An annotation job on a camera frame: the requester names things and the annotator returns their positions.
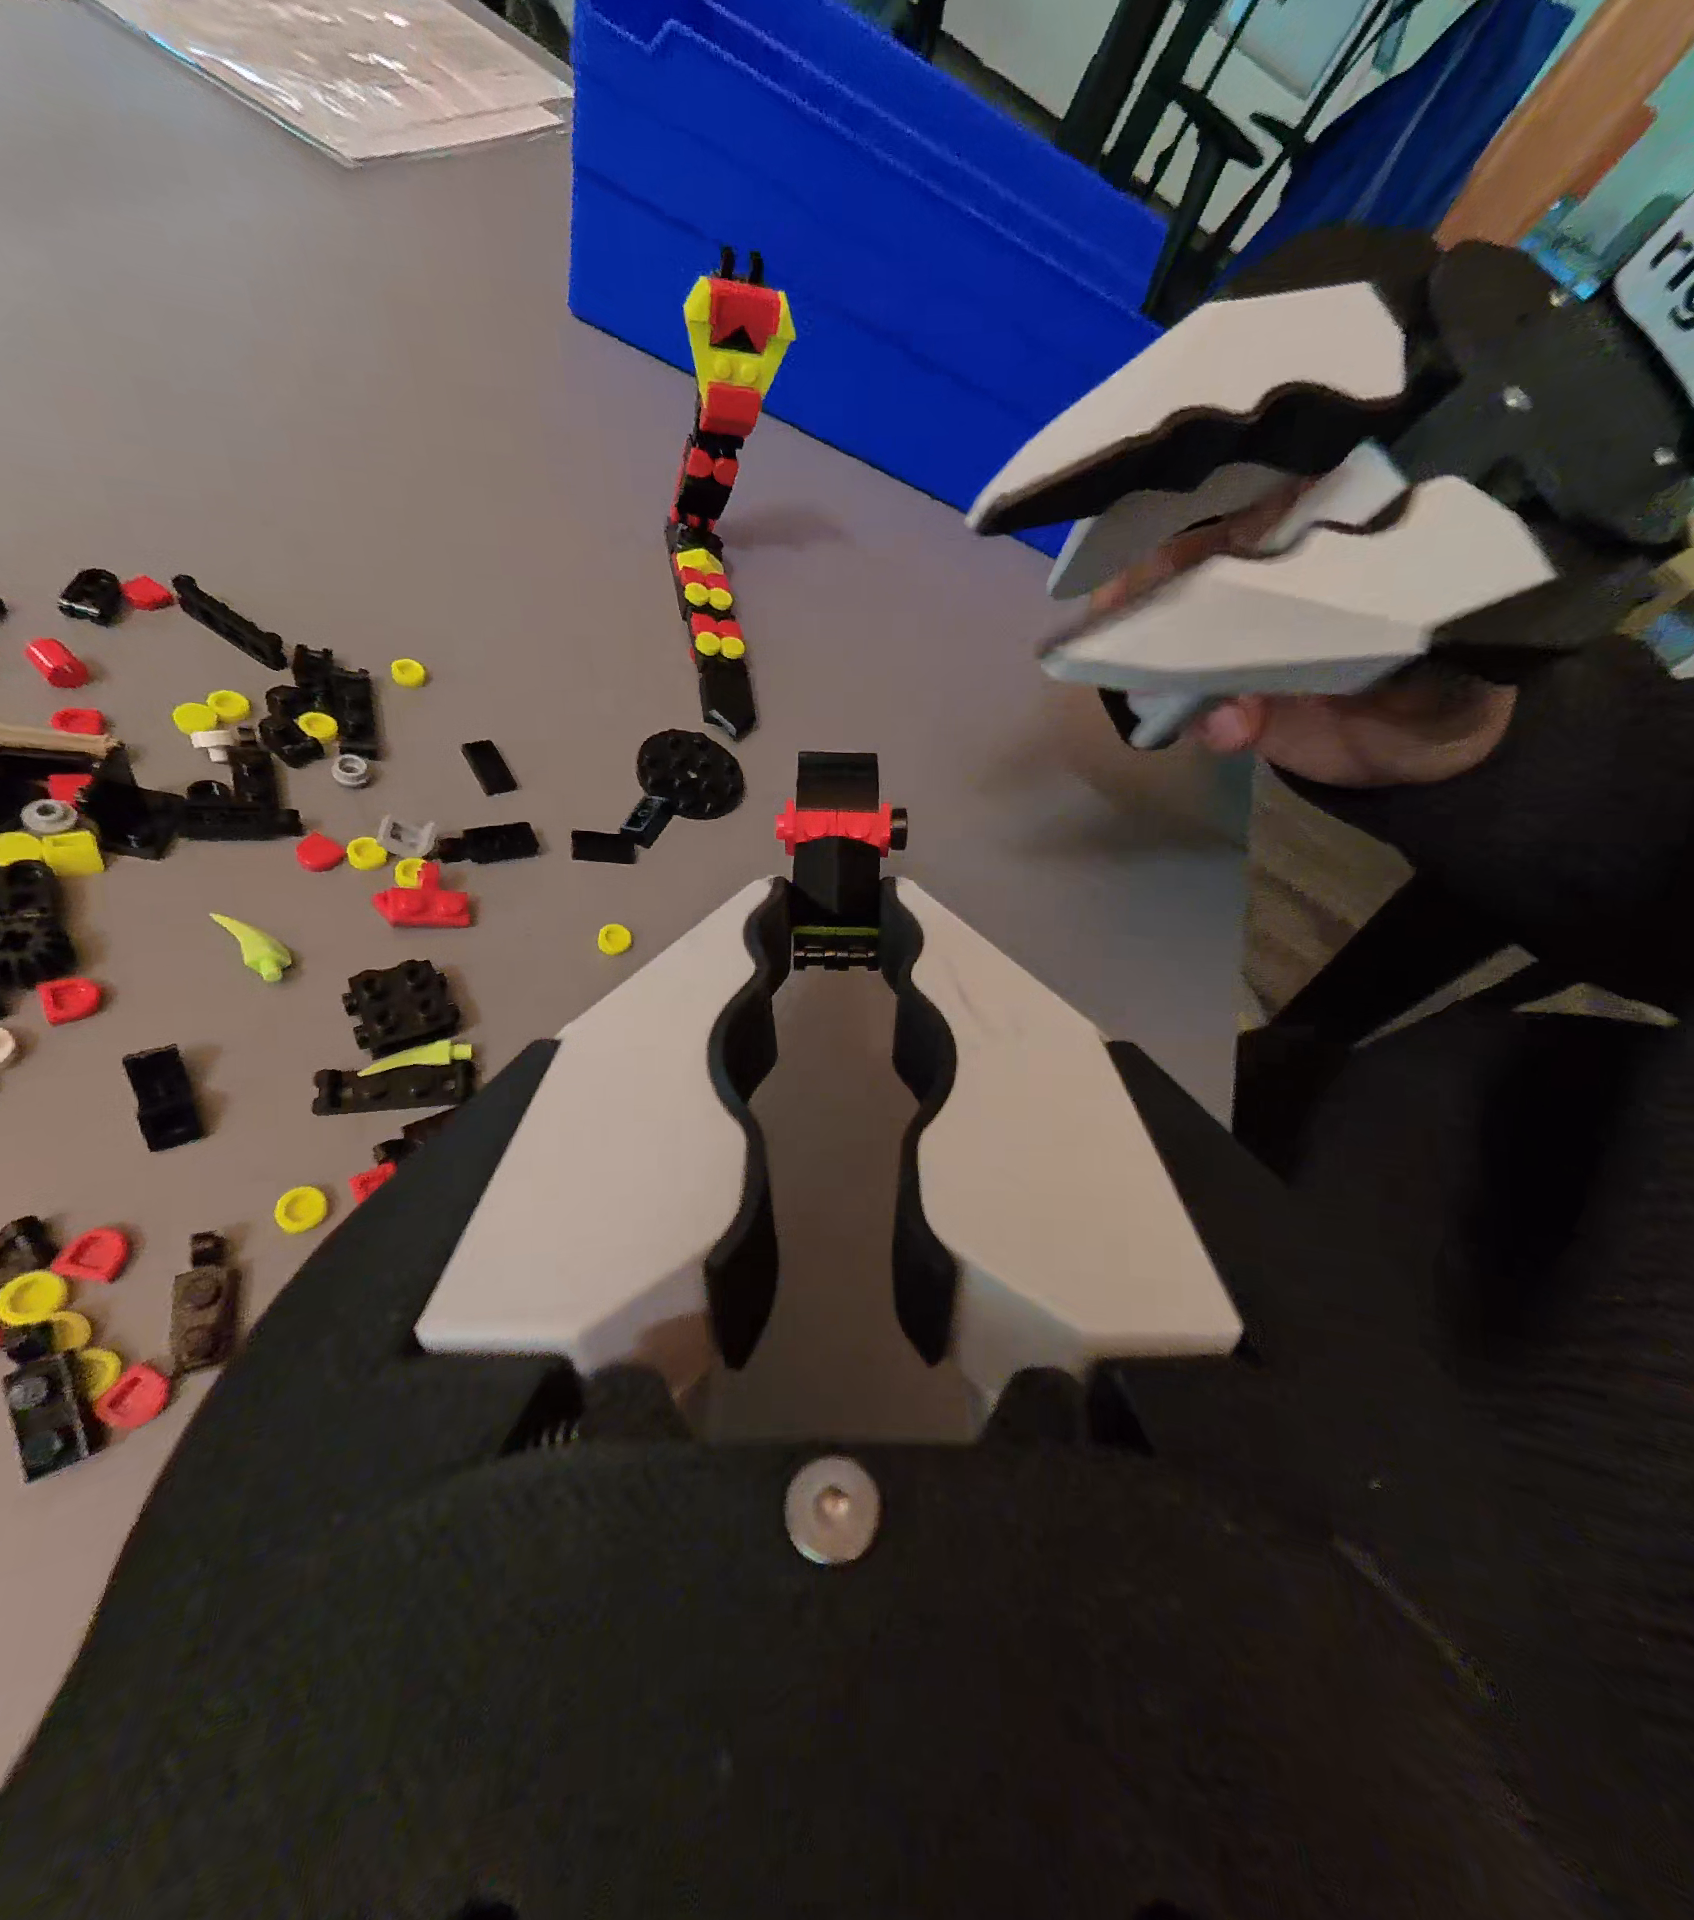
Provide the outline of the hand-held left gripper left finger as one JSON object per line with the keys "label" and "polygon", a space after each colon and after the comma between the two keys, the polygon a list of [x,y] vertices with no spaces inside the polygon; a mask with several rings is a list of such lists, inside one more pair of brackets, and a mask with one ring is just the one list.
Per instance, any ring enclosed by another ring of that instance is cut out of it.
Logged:
{"label": "hand-held left gripper left finger", "polygon": [[552,1041],[414,1337],[576,1370],[743,1370],[779,1284],[750,1094],[776,1061],[788,886],[759,879]]}

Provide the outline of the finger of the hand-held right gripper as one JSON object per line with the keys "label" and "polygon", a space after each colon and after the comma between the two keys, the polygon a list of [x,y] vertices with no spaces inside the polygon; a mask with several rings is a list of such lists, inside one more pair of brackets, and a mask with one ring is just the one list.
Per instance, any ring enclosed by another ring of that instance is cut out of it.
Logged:
{"label": "finger of the hand-held right gripper", "polygon": [[1146,698],[1350,692],[1440,632],[1559,583],[1522,516],[1458,477],[1408,482],[1358,444],[1254,555],[1215,555],[1040,652],[1065,685]]}
{"label": "finger of the hand-held right gripper", "polygon": [[1429,282],[1206,302],[1015,450],[969,528],[1180,537],[1325,478],[1408,421],[1431,311]]}

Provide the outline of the person's right hand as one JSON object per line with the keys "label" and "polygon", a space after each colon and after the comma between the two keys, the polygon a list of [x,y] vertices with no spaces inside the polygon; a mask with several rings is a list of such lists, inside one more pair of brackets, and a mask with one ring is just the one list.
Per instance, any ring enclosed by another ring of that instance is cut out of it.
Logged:
{"label": "person's right hand", "polygon": [[1353,695],[1251,692],[1206,708],[1188,732],[1218,756],[1339,790],[1431,786],[1478,768],[1505,740],[1519,690],[1421,662]]}

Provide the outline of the person's right forearm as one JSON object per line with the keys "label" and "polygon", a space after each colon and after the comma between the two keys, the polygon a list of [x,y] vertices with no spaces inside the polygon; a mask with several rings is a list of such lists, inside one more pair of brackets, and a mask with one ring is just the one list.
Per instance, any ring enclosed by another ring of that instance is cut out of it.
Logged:
{"label": "person's right forearm", "polygon": [[1670,1015],[1694,1007],[1694,678],[1641,641],[1547,662],[1500,745],[1455,781],[1283,778],[1503,944]]}

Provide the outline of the blue plastic bin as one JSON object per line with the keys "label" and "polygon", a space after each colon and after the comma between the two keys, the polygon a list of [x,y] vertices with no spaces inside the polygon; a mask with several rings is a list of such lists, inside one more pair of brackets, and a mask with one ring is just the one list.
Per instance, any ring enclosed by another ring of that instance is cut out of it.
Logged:
{"label": "blue plastic bin", "polygon": [[576,4],[571,55],[572,316],[688,371],[760,252],[768,414],[951,508],[1160,334],[1162,218],[847,4]]}
{"label": "blue plastic bin", "polygon": [[1290,181],[1221,284],[1320,228],[1435,232],[1571,35],[1559,3],[1478,3],[1365,95],[1292,163]]}

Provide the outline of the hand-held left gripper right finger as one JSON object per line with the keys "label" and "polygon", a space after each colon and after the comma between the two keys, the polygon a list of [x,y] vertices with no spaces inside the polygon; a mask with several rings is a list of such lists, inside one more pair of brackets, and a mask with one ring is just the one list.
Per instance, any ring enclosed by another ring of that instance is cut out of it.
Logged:
{"label": "hand-held left gripper right finger", "polygon": [[883,977],[916,1100],[893,1301],[920,1359],[1088,1375],[1232,1354],[1242,1316],[1100,1028],[909,879],[883,888]]}

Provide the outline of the pile of loose lego pieces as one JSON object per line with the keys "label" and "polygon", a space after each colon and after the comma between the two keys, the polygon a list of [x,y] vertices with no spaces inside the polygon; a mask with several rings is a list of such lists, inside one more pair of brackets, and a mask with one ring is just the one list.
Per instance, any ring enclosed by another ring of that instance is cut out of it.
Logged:
{"label": "pile of loose lego pieces", "polygon": [[[244,658],[291,685],[273,689],[261,723],[215,702],[204,704],[211,727],[233,732],[227,746],[227,781],[195,781],[177,795],[142,786],[122,745],[100,723],[98,732],[71,731],[57,721],[46,731],[0,732],[0,1016],[11,1001],[34,994],[50,1027],[91,1018],[100,1007],[100,988],[77,974],[77,944],[68,930],[64,882],[104,874],[111,857],[163,859],[174,845],[254,845],[294,838],[297,859],[315,871],[333,855],[330,867],[352,862],[354,853],[319,835],[305,832],[303,817],[284,805],[279,773],[319,759],[333,737],[372,773],[381,750],[379,708],[372,677],[343,667],[330,651],[288,648],[284,639],[241,615],[188,575],[171,586],[153,579],[122,583],[104,569],[87,569],[68,583],[63,612],[111,625],[129,607],[154,611],[181,607],[197,625],[234,647]],[[0,599],[0,621],[7,619]],[[455,1041],[461,1009],[444,974],[431,963],[368,971],[351,981],[344,1007],[354,1018],[354,1043],[372,1070],[343,1070],[316,1077],[315,1115],[367,1111],[381,1103],[402,1108],[451,1108],[475,1092],[475,1070],[465,1068],[467,1046]],[[0,1018],[0,1045],[15,1035]],[[135,1103],[135,1125],[150,1151],[171,1151],[204,1139],[204,1121],[185,1052],[174,1046],[142,1049],[122,1057]],[[45,1221],[27,1215],[0,1229],[0,1352],[18,1362],[52,1362],[87,1400],[46,1441],[20,1439],[18,1457],[28,1481],[84,1460],[93,1435],[111,1422],[129,1429],[129,1387],[138,1385],[130,1366],[111,1382],[91,1387],[74,1366],[77,1348],[48,1348],[71,1316],[64,1311],[68,1284],[112,1284],[130,1244],[114,1229],[95,1229],[57,1246]],[[37,1316],[11,1311],[17,1289],[27,1292],[38,1277],[52,1286]]]}

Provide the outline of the clear plastic bag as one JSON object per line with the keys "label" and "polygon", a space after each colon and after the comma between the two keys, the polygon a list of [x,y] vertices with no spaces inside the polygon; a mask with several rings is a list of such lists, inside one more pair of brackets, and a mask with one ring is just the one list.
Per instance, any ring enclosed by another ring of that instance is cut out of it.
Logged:
{"label": "clear plastic bag", "polygon": [[563,133],[568,71],[453,3],[98,3],[197,78],[335,163],[441,159]]}

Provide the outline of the black round lego plate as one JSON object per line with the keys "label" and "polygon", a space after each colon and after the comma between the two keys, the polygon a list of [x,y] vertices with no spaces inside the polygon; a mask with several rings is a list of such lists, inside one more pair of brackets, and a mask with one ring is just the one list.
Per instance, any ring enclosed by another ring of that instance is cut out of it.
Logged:
{"label": "black round lego plate", "polygon": [[637,752],[637,778],[647,798],[690,822],[722,820],[746,798],[739,759],[704,732],[665,731],[647,737]]}

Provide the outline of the long lego snake model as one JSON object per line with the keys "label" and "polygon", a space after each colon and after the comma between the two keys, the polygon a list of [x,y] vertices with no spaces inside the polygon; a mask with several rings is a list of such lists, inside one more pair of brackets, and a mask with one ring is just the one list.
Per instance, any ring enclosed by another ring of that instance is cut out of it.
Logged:
{"label": "long lego snake model", "polygon": [[721,534],[741,457],[797,343],[788,297],[772,286],[759,251],[718,252],[685,300],[694,414],[668,507],[665,540],[677,611],[694,672],[700,719],[732,743],[760,723],[750,647]]}

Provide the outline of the small black red lego assembly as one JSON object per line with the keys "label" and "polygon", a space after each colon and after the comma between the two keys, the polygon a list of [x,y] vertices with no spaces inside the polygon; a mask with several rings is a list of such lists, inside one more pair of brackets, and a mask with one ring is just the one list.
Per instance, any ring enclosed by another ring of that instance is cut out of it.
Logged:
{"label": "small black red lego assembly", "polygon": [[801,750],[774,822],[788,859],[794,972],[879,971],[885,862],[909,849],[909,807],[885,801],[877,752]]}

